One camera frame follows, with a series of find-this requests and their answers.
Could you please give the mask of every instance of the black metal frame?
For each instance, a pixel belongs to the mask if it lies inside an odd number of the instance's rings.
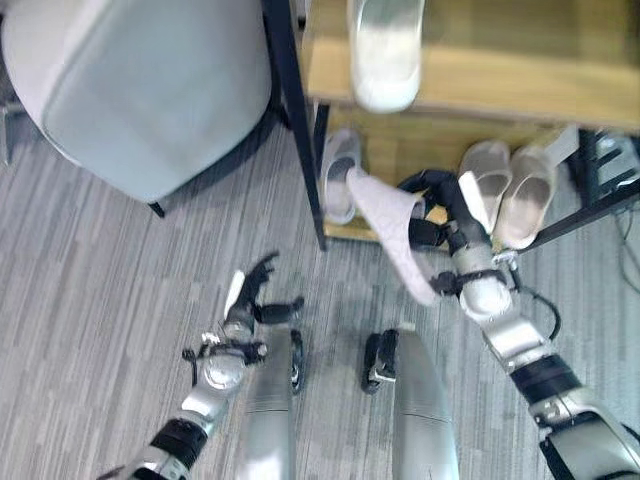
[[[605,158],[598,158],[596,152],[598,136],[598,133],[580,130],[578,151],[568,159],[573,179],[580,193],[582,208],[541,230],[535,241],[523,251],[533,250],[640,200],[640,180],[613,191],[611,191],[610,185],[599,184],[598,167],[611,161],[620,152],[612,152]],[[638,155],[640,155],[640,139],[634,138],[632,140]]]
[[[323,227],[323,214],[318,195],[318,180],[322,169],[322,151],[329,118],[329,105],[318,104],[315,108],[313,131],[310,129],[309,105],[302,87],[300,65],[296,50],[292,15],[289,0],[262,0],[265,25],[268,31],[272,62],[279,78],[279,85],[290,119],[307,196],[313,216],[313,224],[321,250],[326,250],[327,240]],[[570,157],[569,163],[581,195],[582,208],[559,222],[542,230],[535,242],[527,250],[550,242],[577,228],[594,222],[603,216],[624,208],[640,198],[640,181],[622,187],[600,198],[597,169],[603,159],[598,159],[595,150],[597,134],[580,130],[580,147]]]

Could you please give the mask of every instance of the chair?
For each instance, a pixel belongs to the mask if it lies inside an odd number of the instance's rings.
[[[45,137],[148,204],[238,144],[271,93],[259,0],[19,0],[2,44]]]

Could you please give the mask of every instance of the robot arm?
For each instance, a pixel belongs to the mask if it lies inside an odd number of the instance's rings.
[[[261,286],[273,271],[269,262],[276,256],[277,253],[273,253],[262,259],[246,277],[236,274],[229,292],[229,308],[225,309],[225,341],[205,333],[197,355],[191,350],[183,352],[183,358],[193,367],[191,392],[175,416],[136,459],[119,472],[117,478],[191,478],[191,467],[240,389],[247,368],[262,362],[267,356],[267,345],[252,341],[255,323],[287,323],[303,306],[302,297],[291,304],[256,304]],[[199,374],[197,363],[201,364]]]
[[[427,203],[446,208],[446,226],[413,225],[414,232],[429,233],[425,238],[446,238],[456,266],[456,274],[440,274],[431,285],[443,294],[458,296],[462,309],[482,329],[493,355],[529,403],[538,426],[547,429],[540,448],[553,475],[563,480],[640,478],[640,444],[580,383],[551,342],[512,307],[489,236],[471,216],[455,175],[423,171],[399,188],[412,193],[426,190]],[[515,262],[507,260],[513,273]]]

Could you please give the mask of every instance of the black cable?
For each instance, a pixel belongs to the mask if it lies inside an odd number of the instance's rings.
[[[119,467],[114,468],[113,470],[108,471],[107,473],[103,473],[96,480],[108,480],[110,478],[116,478],[120,475],[120,472],[124,470],[124,465],[120,465]]]
[[[560,311],[558,307],[556,307],[555,303],[549,300],[546,297],[540,295],[536,290],[531,287],[527,287],[522,284],[522,278],[520,277],[520,273],[517,268],[509,269],[509,273],[511,273],[511,279],[513,280],[513,288],[511,291],[515,291],[518,293],[526,293],[533,298],[534,301],[541,302],[547,306],[551,313],[553,313],[554,325],[551,334],[549,335],[549,340],[554,341],[558,334],[560,333],[560,329],[562,328],[562,316],[560,315]]]
[[[191,365],[191,386],[195,387],[198,384],[198,364],[196,363],[196,352],[190,348],[185,348],[182,351],[182,359],[189,362]]]
[[[622,426],[627,432],[629,432],[629,435],[631,435],[633,438],[635,438],[638,441],[638,443],[640,443],[640,435],[638,435],[638,432],[636,432],[629,425],[625,425],[624,423],[622,424]]]
[[[624,282],[638,295],[640,295],[640,287],[636,285],[633,280],[629,277],[627,273],[627,269],[625,268],[625,253],[631,259],[631,262],[636,268],[636,271],[640,274],[640,261],[638,260],[638,256],[636,252],[631,248],[629,244],[629,234],[631,233],[631,229],[633,228],[634,221],[634,212],[640,211],[638,206],[628,207],[622,213],[617,213],[614,215],[614,221],[616,225],[616,230],[618,231],[618,235],[620,237],[620,243],[618,245],[618,268],[620,269],[620,275]],[[627,223],[626,229],[622,228],[622,222],[620,217],[623,213],[629,213],[629,221]]]
[[[560,333],[560,329],[562,328],[562,316],[560,315],[560,311],[558,310],[558,307],[556,307],[556,305],[551,300],[549,300],[546,297],[543,297],[533,288],[530,288],[521,284],[519,286],[514,287],[513,290],[515,290],[518,293],[526,293],[530,295],[534,301],[537,301],[546,305],[547,308],[551,310],[551,313],[553,313],[554,325],[553,325],[553,330],[549,334],[549,340],[554,341],[558,336],[558,334]]]

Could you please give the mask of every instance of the white slipper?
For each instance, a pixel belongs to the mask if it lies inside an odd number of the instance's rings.
[[[322,155],[322,193],[324,215],[337,225],[353,220],[356,207],[347,189],[347,172],[361,164],[358,132],[342,128],[327,137]]]
[[[351,84],[376,113],[404,110],[420,89],[425,0],[349,0]]]
[[[472,172],[476,178],[487,212],[488,224],[485,228],[487,233],[491,233],[498,219],[502,196],[512,179],[509,146],[500,140],[476,143],[462,158],[460,176],[467,172]]]
[[[502,243],[521,250],[533,243],[556,189],[556,169],[545,151],[529,146],[511,159],[513,180],[507,188],[494,234]]]

